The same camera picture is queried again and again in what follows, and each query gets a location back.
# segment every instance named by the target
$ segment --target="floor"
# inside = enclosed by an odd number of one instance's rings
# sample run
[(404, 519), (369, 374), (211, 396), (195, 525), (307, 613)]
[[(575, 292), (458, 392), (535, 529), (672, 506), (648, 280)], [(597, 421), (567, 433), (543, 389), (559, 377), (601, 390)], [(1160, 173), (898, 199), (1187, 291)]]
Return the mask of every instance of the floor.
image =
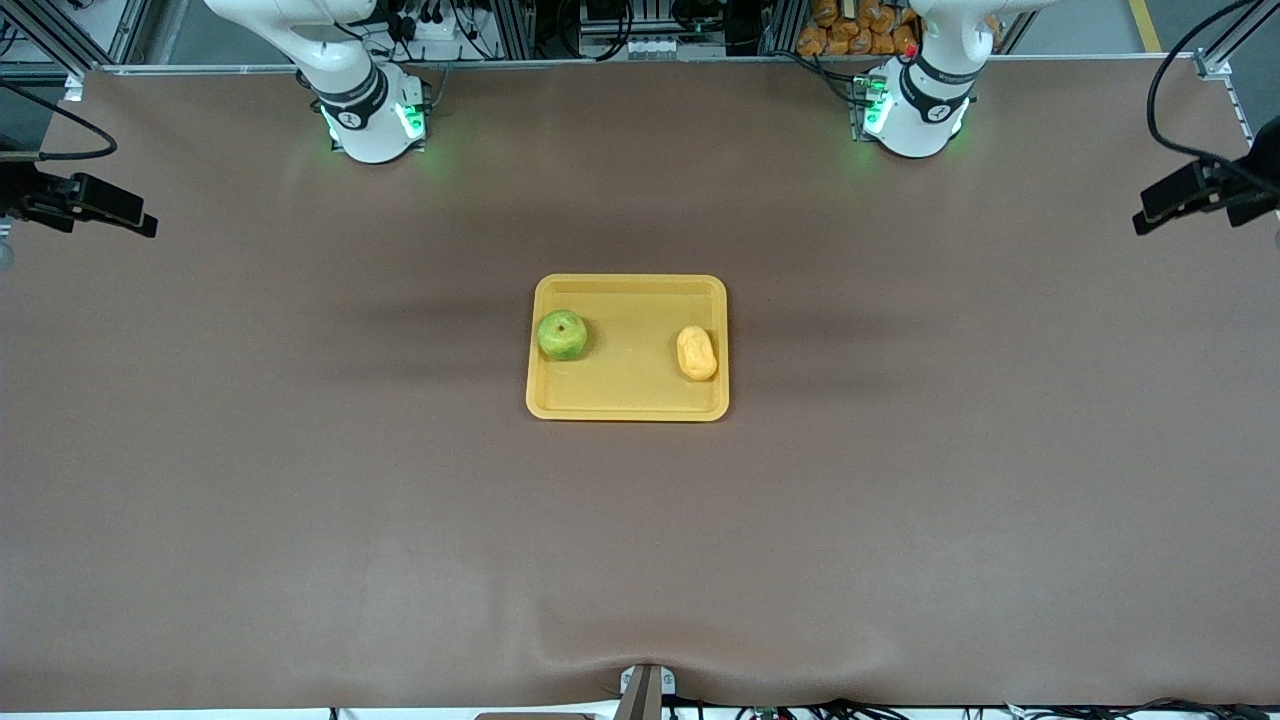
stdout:
[[(1229, 0), (1068, 0), (1041, 12), (1018, 47), (1019, 55), (1125, 55), (1144, 50), (1167, 50), (1211, 9)], [(73, 17), (110, 14), (124, 0), (95, 0)], [(1135, 14), (1146, 8), (1151, 35), (1144, 44)], [(280, 64), (283, 55), (253, 33), (214, 15), (201, 0), (169, 0), (161, 22), (164, 42), (146, 50), (145, 61), (178, 65)], [(1224, 19), (1203, 35), (1220, 32)], [(109, 28), (92, 28), (95, 37)], [(32, 60), (38, 50), (19, 40), (4, 61)], [(0, 61), (0, 73), (4, 72)], [(1233, 58), (1233, 85), (1253, 129), (1280, 117), (1280, 13)], [(12, 96), (0, 96), (0, 135), (23, 142), (38, 142), (49, 115)]]

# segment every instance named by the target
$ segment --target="pile of bread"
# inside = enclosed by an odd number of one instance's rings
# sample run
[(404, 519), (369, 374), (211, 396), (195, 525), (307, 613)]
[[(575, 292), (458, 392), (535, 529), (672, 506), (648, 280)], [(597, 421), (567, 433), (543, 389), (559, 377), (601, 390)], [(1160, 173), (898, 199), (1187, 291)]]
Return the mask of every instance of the pile of bread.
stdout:
[(800, 32), (796, 53), (806, 58), (893, 55), (918, 42), (919, 17), (910, 8), (858, 0), (858, 17), (850, 18), (840, 6), (840, 0), (813, 0), (813, 24)]

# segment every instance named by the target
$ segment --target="table surface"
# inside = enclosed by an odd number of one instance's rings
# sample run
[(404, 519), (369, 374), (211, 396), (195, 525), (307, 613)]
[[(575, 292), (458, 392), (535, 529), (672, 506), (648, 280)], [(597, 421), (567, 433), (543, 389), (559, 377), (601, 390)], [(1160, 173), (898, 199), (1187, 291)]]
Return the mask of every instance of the table surface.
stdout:
[[(288, 76), (91, 77), (122, 150), (83, 168), (161, 236), (15, 234), (0, 708), (582, 701), (636, 661), (733, 703), (1280, 701), (1276, 227), (1133, 236), (1184, 161), (1153, 68), (993, 63), (924, 161), (788, 65), (458, 72), (388, 167)], [(1221, 85), (1164, 100), (1243, 154)], [(530, 416), (553, 272), (722, 278), (723, 420)]]

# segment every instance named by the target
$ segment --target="yellow potato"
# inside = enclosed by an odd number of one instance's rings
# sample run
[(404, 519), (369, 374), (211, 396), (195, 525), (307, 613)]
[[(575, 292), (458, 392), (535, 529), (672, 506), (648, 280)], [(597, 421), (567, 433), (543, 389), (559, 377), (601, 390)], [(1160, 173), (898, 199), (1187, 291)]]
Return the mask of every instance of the yellow potato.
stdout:
[(712, 350), (712, 336), (698, 325), (689, 325), (676, 337), (676, 360), (680, 372), (691, 380), (709, 380), (719, 366)]

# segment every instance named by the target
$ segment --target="green fruit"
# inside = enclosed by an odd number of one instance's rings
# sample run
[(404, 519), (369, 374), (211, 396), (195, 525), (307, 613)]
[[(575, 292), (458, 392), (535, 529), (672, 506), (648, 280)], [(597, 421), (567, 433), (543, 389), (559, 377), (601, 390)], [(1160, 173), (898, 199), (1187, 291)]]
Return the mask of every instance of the green fruit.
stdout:
[(572, 360), (586, 347), (586, 323), (572, 310), (553, 310), (538, 323), (538, 346), (552, 360)]

